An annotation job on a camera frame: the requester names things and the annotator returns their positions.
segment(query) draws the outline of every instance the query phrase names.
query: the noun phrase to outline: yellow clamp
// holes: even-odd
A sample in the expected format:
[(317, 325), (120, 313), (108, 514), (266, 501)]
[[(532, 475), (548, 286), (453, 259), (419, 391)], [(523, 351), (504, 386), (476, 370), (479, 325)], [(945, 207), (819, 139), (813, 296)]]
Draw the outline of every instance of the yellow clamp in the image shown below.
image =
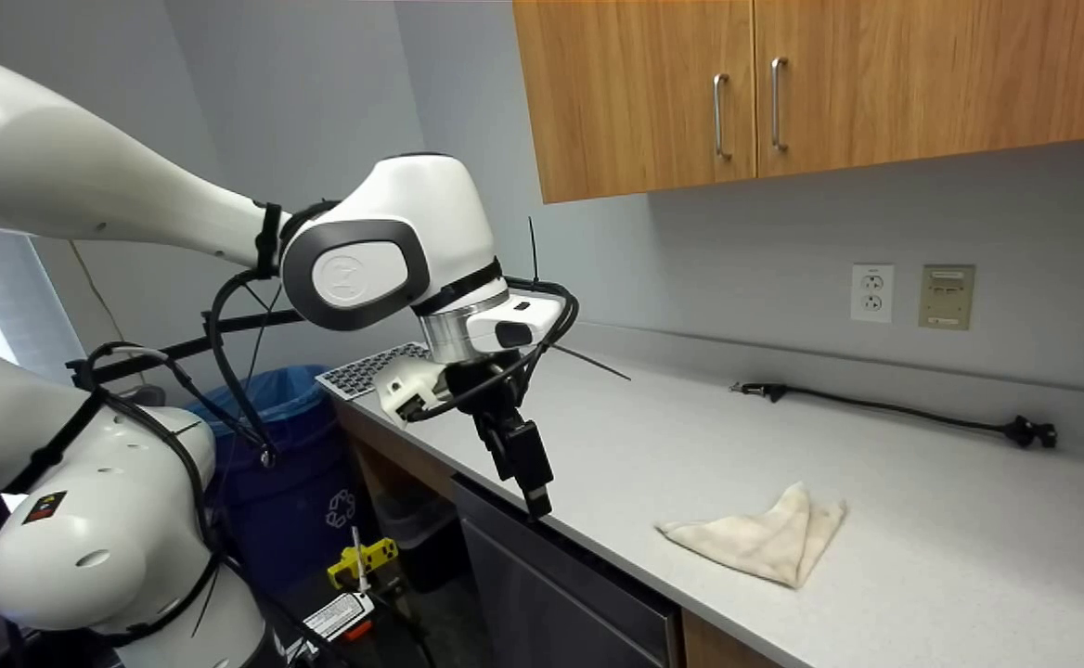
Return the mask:
[(340, 548), (340, 556), (328, 567), (328, 581), (335, 588), (340, 588), (340, 589), (355, 588), (360, 584), (360, 560), (362, 560), (366, 576), (382, 573), (385, 566), (397, 560), (397, 542), (393, 539), (380, 539), (380, 542), (372, 542), (362, 548), (355, 548), (355, 547)]

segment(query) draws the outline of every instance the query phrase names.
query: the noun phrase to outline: white countertop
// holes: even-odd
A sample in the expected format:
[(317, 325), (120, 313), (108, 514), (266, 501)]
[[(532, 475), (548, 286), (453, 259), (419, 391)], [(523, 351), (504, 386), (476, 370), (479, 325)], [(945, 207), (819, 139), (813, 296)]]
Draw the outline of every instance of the white countertop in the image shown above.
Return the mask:
[[(595, 352), (631, 381), (548, 352), (523, 407), (553, 466), (558, 531), (783, 665), (1084, 668), (1079, 462), (830, 406), (768, 406), (606, 351)], [(468, 416), (406, 428), (362, 407), (520, 501)], [(762, 514), (786, 482), (850, 501), (802, 589), (716, 567), (653, 531)]]

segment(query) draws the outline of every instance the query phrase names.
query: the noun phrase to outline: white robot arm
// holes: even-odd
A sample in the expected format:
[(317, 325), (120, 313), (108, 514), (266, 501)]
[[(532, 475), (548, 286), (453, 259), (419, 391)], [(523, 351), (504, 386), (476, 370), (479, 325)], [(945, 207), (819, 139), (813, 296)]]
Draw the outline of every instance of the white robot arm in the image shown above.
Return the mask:
[[(382, 160), (351, 197), (303, 217), (256, 203), (168, 163), (84, 108), (0, 67), (0, 229), (89, 243), (158, 243), (202, 249), (256, 274), (282, 274), (289, 306), (335, 330), (412, 310), (432, 359), (382, 379), (382, 406), (406, 420), (440, 407), (476, 416), (500, 475), (516, 475), (532, 514), (547, 514), (548, 466), (532, 422), (516, 416), (536, 357), (573, 327), (573, 296), (516, 291), (496, 268), (495, 239), (463, 163), (450, 155)], [(84, 393), (44, 386), (0, 365), (0, 490), (32, 449), (84, 406)], [(197, 422), (168, 407), (156, 422)], [(130, 630), (174, 612), (203, 584), (208, 547), (197, 520), (174, 518), (178, 462), (136, 422), (101, 407), (28, 501), (0, 531), (0, 609), (28, 628)], [(210, 475), (210, 438), (185, 430), (197, 487)], [(67, 493), (58, 520), (28, 520)], [(226, 659), (220, 634), (256, 640), (260, 616), (235, 600), (246, 588), (221, 576), (208, 634), (162, 628), (136, 665)]]

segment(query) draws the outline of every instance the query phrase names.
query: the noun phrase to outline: cabinet door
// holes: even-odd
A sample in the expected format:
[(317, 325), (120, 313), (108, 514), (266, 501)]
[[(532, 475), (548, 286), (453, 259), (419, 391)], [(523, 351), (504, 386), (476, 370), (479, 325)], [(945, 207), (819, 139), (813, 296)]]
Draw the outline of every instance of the cabinet door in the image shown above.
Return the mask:
[(1084, 139), (1084, 0), (768, 0), (756, 56), (762, 175)]
[(753, 175), (750, 0), (516, 0), (516, 38), (542, 200)]

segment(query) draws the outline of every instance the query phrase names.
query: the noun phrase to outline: towel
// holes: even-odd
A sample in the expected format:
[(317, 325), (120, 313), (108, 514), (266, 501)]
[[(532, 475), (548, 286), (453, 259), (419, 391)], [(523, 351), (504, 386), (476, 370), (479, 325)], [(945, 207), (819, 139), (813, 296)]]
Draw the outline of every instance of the towel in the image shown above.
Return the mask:
[(724, 567), (802, 589), (830, 539), (846, 520), (846, 504), (817, 504), (802, 482), (786, 487), (762, 520), (753, 518), (719, 518), (708, 522), (658, 531)]

